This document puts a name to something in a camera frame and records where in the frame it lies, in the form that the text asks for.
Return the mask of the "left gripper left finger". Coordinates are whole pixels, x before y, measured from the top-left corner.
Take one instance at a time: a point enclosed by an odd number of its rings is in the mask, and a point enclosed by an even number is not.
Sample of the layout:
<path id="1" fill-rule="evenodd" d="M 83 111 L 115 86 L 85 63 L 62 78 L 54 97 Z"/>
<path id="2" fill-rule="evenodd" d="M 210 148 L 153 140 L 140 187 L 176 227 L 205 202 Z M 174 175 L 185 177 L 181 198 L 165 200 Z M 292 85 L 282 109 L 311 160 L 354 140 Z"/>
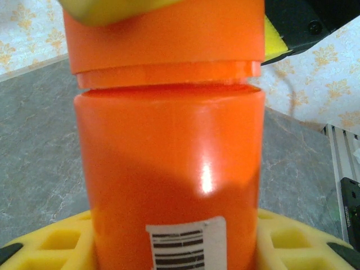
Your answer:
<path id="1" fill-rule="evenodd" d="M 0 247 L 0 270 L 97 270 L 90 211 L 52 223 Z"/>

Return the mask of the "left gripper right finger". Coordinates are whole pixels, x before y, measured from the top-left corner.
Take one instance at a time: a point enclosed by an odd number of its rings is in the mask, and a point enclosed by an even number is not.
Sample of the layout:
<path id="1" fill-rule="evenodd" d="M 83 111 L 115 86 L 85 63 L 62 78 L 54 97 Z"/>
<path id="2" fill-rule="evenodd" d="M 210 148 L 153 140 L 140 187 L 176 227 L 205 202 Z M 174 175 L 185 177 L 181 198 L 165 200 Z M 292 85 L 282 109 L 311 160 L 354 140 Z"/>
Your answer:
<path id="1" fill-rule="evenodd" d="M 259 209 L 255 270 L 360 270 L 360 252 L 331 234 Z"/>

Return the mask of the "orange bottle cap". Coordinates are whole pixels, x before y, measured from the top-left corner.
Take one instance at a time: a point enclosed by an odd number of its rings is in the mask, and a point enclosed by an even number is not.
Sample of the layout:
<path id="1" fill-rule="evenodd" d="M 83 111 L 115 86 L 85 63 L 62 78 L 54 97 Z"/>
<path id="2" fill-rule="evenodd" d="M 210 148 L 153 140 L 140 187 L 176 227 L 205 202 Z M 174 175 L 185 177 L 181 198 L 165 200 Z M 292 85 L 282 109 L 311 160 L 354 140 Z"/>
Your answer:
<path id="1" fill-rule="evenodd" d="M 265 58 L 264 0 L 182 0 L 100 27 L 64 14 L 83 89 L 244 82 Z"/>

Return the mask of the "orange pill bottle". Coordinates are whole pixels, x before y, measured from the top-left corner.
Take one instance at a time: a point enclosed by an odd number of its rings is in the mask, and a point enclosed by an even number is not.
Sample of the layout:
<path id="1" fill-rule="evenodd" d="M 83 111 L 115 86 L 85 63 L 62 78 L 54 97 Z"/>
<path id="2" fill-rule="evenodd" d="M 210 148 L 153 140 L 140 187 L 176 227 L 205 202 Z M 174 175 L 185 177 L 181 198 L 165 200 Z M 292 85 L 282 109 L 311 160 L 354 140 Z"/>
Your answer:
<path id="1" fill-rule="evenodd" d="M 250 85 L 76 96 L 99 270 L 254 270 L 264 102 Z"/>

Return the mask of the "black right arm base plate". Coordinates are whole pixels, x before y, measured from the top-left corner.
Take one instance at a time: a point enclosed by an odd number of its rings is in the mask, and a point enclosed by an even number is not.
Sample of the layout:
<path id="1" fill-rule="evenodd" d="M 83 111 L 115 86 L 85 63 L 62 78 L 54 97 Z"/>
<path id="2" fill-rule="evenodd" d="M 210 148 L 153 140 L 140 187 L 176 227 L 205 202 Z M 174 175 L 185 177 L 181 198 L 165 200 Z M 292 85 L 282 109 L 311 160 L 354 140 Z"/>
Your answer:
<path id="1" fill-rule="evenodd" d="M 349 243 L 360 252 L 360 183 L 344 177 L 340 184 Z"/>

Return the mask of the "aluminium front rail beam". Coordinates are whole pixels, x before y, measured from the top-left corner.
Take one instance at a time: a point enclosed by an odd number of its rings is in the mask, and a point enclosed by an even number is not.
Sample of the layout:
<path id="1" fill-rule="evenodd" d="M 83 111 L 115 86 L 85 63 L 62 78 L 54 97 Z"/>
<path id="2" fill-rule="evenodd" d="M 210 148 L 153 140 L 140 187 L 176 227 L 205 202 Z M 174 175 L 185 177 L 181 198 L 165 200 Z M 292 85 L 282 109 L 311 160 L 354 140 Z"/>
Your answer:
<path id="1" fill-rule="evenodd" d="M 335 186 L 340 211 L 340 224 L 344 241 L 355 246 L 350 209 L 344 206 L 345 192 L 341 190 L 341 180 L 347 178 L 360 187 L 360 135 L 327 124 L 322 133 L 330 140 Z"/>

